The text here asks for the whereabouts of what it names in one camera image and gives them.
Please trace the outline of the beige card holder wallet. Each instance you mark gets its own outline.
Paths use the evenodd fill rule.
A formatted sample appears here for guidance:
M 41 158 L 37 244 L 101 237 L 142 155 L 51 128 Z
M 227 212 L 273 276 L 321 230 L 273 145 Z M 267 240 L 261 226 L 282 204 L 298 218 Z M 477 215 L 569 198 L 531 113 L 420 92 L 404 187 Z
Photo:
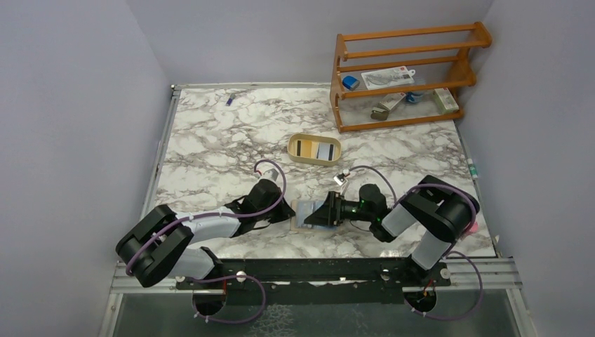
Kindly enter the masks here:
M 310 216 L 315 210 L 323 205 L 323 201 L 318 200 L 299 200 L 294 199 L 291 202 L 291 208 L 295 212 L 295 216 L 290 221 L 291 232 L 336 232 L 338 226 L 324 226 L 324 225 L 310 225 L 305 223 L 305 219 Z

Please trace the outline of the card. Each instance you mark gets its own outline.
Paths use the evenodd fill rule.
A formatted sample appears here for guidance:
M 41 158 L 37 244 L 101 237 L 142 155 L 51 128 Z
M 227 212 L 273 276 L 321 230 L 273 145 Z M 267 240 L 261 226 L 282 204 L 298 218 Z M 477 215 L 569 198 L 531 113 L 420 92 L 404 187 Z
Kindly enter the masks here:
M 315 151 L 315 159 L 323 161 L 334 160 L 335 145 L 332 143 L 318 143 Z

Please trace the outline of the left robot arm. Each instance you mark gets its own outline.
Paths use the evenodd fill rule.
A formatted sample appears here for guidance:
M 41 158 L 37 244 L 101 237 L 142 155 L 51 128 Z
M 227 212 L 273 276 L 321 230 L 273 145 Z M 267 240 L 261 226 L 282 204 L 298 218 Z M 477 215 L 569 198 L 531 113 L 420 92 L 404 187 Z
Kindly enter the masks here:
M 218 265 L 207 248 L 189 245 L 233 238 L 257 229 L 257 223 L 280 223 L 295 216 L 273 180 L 260 179 L 251 191 L 224 206 L 198 214 L 177 213 L 166 204 L 153 208 L 116 245 L 127 275 L 148 288 L 167 277 L 205 279 Z

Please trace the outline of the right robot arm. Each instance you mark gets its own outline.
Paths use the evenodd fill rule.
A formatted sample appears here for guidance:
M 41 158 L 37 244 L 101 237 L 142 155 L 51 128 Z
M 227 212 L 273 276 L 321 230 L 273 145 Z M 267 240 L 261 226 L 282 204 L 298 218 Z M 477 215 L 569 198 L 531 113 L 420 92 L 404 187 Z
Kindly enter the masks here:
M 479 211 L 479 202 L 469 193 L 427 175 L 393 207 L 388 206 L 376 184 L 361 186 L 357 201 L 349 201 L 339 192 L 331 191 L 303 223 L 336 227 L 346 220 L 368 222 L 374 238 L 387 243 L 419 223 L 426 232 L 406 258 L 399 274 L 407 281 L 421 282 L 469 231 Z

